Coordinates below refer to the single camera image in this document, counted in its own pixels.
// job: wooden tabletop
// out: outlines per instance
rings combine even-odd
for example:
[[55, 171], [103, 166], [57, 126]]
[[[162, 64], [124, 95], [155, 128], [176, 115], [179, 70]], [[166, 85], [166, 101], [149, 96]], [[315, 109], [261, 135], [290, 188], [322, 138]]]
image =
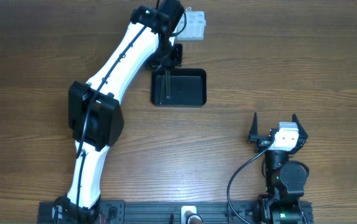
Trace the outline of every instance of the wooden tabletop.
[[[150, 0], [0, 0], [0, 222], [36, 221], [38, 204], [72, 183], [67, 90], [120, 43]], [[295, 159], [311, 174], [303, 200], [317, 223], [357, 222], [357, 1], [182, 1], [207, 20], [182, 42], [183, 67], [207, 72], [202, 108], [158, 108], [149, 71], [128, 87], [123, 134], [108, 153], [102, 198], [226, 201], [233, 172], [255, 154], [253, 113], [268, 134], [296, 113], [309, 138]], [[261, 159], [231, 187], [264, 193]]]

